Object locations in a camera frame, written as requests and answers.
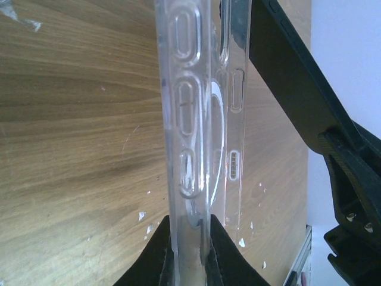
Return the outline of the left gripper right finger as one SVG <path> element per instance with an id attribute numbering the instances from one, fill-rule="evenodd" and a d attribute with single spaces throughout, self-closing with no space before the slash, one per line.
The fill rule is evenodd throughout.
<path id="1" fill-rule="evenodd" d="M 217 216 L 211 215 L 211 264 L 214 285 L 268 285 L 245 260 Z"/>

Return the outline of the black phone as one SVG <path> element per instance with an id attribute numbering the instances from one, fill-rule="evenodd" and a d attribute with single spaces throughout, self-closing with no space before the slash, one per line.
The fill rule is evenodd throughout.
<path id="1" fill-rule="evenodd" d="M 364 159 L 380 160 L 380 139 L 355 123 L 277 1 L 253 1 L 249 59 L 314 152 L 329 132 Z"/>

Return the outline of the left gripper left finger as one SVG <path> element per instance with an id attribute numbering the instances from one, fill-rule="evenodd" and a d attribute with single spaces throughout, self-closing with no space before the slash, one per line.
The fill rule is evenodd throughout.
<path id="1" fill-rule="evenodd" d="M 162 219 L 136 261 L 114 285 L 160 285 L 169 246 L 170 220 L 169 215 L 167 215 Z"/>

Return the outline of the clear phone case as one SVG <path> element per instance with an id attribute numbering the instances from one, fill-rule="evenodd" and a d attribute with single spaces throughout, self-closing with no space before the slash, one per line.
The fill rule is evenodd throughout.
<path id="1" fill-rule="evenodd" d="M 251 1 L 156 1 L 171 285 L 214 285 L 211 215 L 241 222 Z M 196 226 L 191 215 L 197 215 Z"/>

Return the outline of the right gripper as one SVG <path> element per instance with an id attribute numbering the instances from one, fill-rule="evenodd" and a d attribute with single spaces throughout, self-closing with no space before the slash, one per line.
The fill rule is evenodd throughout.
<path id="1" fill-rule="evenodd" d="M 328 261 L 348 285 L 380 285 L 380 139 L 351 119 L 323 119 L 319 151 L 329 170 L 335 218 Z"/>

